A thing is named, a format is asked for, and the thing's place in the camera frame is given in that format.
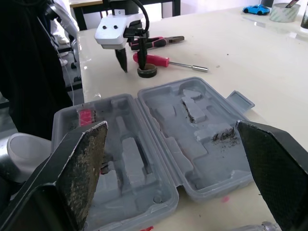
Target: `clear tape roll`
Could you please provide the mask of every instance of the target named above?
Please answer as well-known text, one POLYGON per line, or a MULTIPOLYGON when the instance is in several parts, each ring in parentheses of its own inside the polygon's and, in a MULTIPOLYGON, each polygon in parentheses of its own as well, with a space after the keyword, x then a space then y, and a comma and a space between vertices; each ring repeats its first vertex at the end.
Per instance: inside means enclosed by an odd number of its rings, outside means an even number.
POLYGON ((300 5, 295 4, 291 8, 286 8, 287 5, 288 3, 274 4, 269 15, 270 20, 279 23, 294 22, 298 14, 300 5))

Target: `red handle pliers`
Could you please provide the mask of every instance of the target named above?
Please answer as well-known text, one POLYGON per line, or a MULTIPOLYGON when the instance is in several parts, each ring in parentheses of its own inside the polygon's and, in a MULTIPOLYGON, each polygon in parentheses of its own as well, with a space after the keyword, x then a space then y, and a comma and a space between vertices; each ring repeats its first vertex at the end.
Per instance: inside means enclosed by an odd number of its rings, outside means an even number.
MULTIPOLYGON (((153 48, 153 47, 164 47, 169 43, 176 43, 183 41, 185 39, 184 36, 175 36, 175 37, 156 37, 156 38, 149 38, 146 40, 145 47, 146 49, 153 48)), ((137 51, 139 50, 139 44, 138 40, 135 40, 131 43, 129 43, 129 46, 131 47, 132 51, 137 51)))

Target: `table surface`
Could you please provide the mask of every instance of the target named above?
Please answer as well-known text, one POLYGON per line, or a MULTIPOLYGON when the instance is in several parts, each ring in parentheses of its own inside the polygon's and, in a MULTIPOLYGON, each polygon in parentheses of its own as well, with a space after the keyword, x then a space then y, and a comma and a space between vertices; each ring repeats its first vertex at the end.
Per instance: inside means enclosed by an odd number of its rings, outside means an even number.
MULTIPOLYGON (((128 73, 124 73, 115 52, 103 50, 94 33, 78 34, 85 102, 121 93, 136 97, 140 89, 197 76, 224 97, 238 90, 256 104, 245 114, 250 120, 288 131, 308 150, 308 36, 300 32, 300 21, 274 23, 269 16, 248 15, 234 8, 151 23, 151 37, 184 35, 185 41, 149 54, 209 68, 202 73, 172 65, 159 67, 151 79, 138 77, 138 65, 128 48, 128 73)), ((274 222, 254 183, 232 192, 225 203, 218 198, 197 204, 182 189, 179 193, 176 212, 156 224, 155 230, 220 231, 274 222)))
POLYGON ((69 0, 69 6, 71 8, 80 6, 92 6, 102 4, 103 0, 69 0))

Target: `tool case latch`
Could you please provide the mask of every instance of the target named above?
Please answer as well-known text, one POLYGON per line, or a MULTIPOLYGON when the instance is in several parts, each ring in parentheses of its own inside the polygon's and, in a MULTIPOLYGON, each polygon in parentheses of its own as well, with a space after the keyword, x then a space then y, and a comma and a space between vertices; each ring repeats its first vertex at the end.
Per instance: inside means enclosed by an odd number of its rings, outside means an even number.
POLYGON ((253 108, 255 104, 243 96, 240 92, 234 90, 227 100, 238 109, 241 113, 245 113, 247 110, 253 108))

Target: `red screwdriver handle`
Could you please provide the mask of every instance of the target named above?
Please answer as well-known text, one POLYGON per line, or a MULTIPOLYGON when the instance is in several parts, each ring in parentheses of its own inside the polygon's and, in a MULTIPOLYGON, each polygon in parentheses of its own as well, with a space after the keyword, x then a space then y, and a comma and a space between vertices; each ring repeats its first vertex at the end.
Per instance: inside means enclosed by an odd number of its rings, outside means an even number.
MULTIPOLYGON (((135 62, 138 62, 138 54, 134 53, 133 55, 133 60, 135 62)), ((146 56, 146 63, 147 64, 153 64, 155 66, 164 66, 164 67, 168 67, 169 66, 169 58, 164 58, 158 55, 151 55, 148 54, 146 56)))

